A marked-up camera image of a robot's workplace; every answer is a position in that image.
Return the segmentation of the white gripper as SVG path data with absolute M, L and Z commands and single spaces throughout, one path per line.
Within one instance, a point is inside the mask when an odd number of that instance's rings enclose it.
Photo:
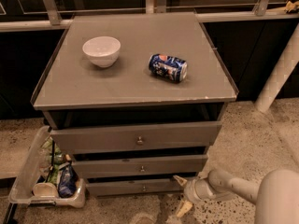
M 214 190 L 207 180 L 193 178 L 187 180 L 179 175 L 174 175 L 177 182 L 184 187 L 184 196 L 188 200 L 181 200 L 176 211 L 176 217 L 182 218 L 192 209 L 193 203 L 199 203 L 203 200 L 213 200 L 216 198 L 216 190 Z

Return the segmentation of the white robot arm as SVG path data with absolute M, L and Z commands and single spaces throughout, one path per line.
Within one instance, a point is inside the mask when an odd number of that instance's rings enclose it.
M 210 171 L 207 178 L 174 178 L 183 187 L 177 218 L 201 201 L 227 201 L 237 195 L 255 205 L 254 224 L 299 224 L 299 174 L 295 171 L 276 169 L 260 185 L 221 169 Z

